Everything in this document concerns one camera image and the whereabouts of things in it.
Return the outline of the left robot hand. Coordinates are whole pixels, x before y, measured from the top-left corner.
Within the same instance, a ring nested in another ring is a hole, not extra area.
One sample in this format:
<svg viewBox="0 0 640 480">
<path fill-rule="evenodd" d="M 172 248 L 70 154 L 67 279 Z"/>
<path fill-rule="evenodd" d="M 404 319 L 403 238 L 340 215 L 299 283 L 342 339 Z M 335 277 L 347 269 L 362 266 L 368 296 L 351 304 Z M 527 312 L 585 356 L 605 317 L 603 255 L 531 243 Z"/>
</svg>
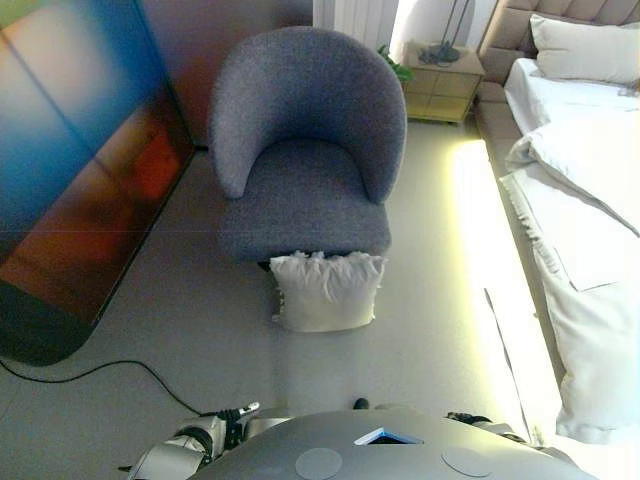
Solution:
<svg viewBox="0 0 640 480">
<path fill-rule="evenodd" d="M 214 415 L 225 422 L 224 446 L 231 450 L 244 440 L 243 425 L 240 419 L 256 413 L 260 409 L 260 403 L 255 401 L 236 409 L 219 410 Z"/>
</svg>

